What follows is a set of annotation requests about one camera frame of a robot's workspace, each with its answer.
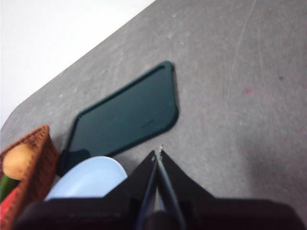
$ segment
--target light blue plate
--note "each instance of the light blue plate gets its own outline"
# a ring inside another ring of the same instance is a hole
[[[113,158],[92,157],[69,170],[51,189],[45,201],[103,197],[126,178],[125,170]]]

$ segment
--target wicker basket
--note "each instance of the wicker basket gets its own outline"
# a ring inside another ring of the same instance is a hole
[[[0,178],[3,176],[2,162],[6,153],[21,143],[30,143],[34,153],[24,174],[18,183],[18,191],[2,221],[1,230],[9,230],[18,215],[31,202],[43,200],[48,194],[55,175],[59,152],[49,136],[49,126],[43,125],[17,142],[7,147],[0,155]]]

